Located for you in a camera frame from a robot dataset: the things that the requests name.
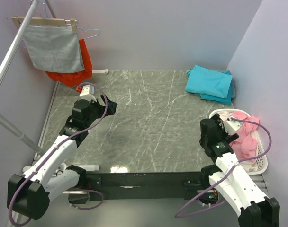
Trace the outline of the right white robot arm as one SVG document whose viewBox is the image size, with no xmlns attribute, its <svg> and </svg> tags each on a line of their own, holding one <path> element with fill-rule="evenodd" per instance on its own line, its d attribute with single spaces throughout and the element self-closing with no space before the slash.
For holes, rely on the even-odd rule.
<svg viewBox="0 0 288 227">
<path fill-rule="evenodd" d="M 240 165 L 230 143 L 243 121 L 223 121 L 219 114 L 200 121 L 200 145 L 213 164 L 201 169 L 200 183 L 216 189 L 238 216 L 241 227 L 279 226 L 280 205 L 269 198 Z"/>
</svg>

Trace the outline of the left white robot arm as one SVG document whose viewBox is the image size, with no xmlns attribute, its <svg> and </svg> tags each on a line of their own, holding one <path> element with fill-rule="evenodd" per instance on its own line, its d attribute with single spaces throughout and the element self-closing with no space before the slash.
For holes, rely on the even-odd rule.
<svg viewBox="0 0 288 227">
<path fill-rule="evenodd" d="M 80 99 L 74 103 L 72 114 L 59 132 L 53 146 L 23 175 L 13 175 L 8 181 L 7 207 L 9 216 L 17 212 L 30 219 L 40 219 L 57 196 L 68 189 L 86 191 L 87 171 L 68 166 L 54 176 L 60 164 L 75 152 L 88 136 L 90 127 L 97 126 L 106 116 L 114 115 L 117 103 L 100 96 L 105 103 Z"/>
</svg>

